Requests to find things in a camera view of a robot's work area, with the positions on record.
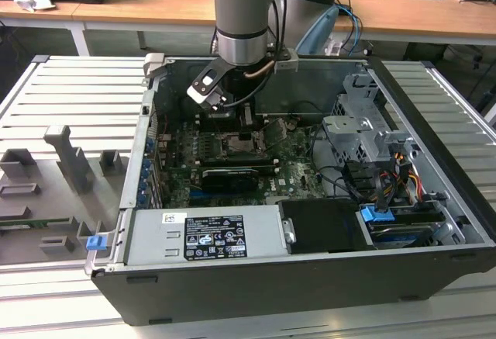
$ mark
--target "blue robot component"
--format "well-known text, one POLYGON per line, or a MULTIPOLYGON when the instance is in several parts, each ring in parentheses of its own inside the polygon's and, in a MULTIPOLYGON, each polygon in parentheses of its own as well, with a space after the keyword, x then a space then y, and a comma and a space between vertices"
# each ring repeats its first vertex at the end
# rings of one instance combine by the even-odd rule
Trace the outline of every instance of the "blue robot component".
POLYGON ((107 236, 91 236, 86 241, 86 250, 101 251, 107 249, 107 236))
POLYGON ((299 54, 320 54, 327 38, 331 35, 338 14, 339 9, 334 5, 320 16, 296 46, 296 52, 299 54))
POLYGON ((365 220, 365 223, 368 223, 370 221, 394 221, 394 215, 392 211, 389 209, 385 213, 379 213, 378 211, 375 210, 374 206, 365 206, 364 209, 360 211, 362 214, 363 220, 365 220))

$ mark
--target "blue latch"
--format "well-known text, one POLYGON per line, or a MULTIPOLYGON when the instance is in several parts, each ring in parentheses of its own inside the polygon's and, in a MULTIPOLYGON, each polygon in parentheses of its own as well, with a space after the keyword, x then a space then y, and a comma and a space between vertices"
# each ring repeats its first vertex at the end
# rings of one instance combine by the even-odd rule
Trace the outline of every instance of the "blue latch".
POLYGON ((363 220, 365 223, 369 221, 394 221, 394 215, 392 211, 389 209, 385 213, 379 213, 375 210, 375 206, 365 206, 364 209, 360 211, 362 214, 363 220))
POLYGON ((86 250, 106 250, 107 249, 107 236, 90 236, 86 241, 86 250))

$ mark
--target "sticker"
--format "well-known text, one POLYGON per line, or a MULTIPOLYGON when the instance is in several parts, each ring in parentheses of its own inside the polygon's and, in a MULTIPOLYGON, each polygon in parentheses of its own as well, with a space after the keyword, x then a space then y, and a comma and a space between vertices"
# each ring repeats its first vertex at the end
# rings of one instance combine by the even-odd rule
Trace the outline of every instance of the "sticker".
POLYGON ((246 258, 243 216, 185 217, 183 221, 186 260, 246 258))
POLYGON ((184 223, 188 213, 163 213, 162 223, 184 223))

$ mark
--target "table leg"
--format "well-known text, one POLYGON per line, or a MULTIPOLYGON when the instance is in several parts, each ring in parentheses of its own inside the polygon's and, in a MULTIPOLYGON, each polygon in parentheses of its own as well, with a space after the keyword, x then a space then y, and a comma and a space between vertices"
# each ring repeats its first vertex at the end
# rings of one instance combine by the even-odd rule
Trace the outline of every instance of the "table leg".
POLYGON ((71 22, 67 24, 67 29, 71 31, 72 39, 76 44, 77 54, 79 56, 91 56, 88 43, 84 36, 84 24, 82 22, 71 22))
POLYGON ((148 48, 146 45, 146 38, 145 38, 145 33, 143 31, 136 31, 138 33, 138 43, 139 43, 139 48, 142 50, 145 50, 148 48))

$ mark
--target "black plastic cover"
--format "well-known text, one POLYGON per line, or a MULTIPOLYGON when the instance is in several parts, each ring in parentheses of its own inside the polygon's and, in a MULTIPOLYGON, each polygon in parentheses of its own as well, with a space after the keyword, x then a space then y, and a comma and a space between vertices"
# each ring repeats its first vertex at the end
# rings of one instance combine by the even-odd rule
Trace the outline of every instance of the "black plastic cover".
POLYGON ((357 219, 359 207, 350 199, 280 201, 279 209, 283 219, 293 223, 292 254, 368 249, 357 219))

